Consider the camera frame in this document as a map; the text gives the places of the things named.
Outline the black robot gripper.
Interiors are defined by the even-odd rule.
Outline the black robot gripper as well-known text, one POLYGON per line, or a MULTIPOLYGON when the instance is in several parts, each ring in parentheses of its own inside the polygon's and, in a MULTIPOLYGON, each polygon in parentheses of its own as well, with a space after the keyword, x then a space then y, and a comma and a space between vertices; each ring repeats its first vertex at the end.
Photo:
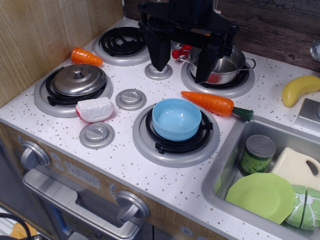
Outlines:
POLYGON ((171 41, 201 48, 195 83, 208 80, 218 57, 230 56, 237 24, 223 18, 211 0, 169 0, 138 4, 152 65, 162 71, 170 60, 171 41))

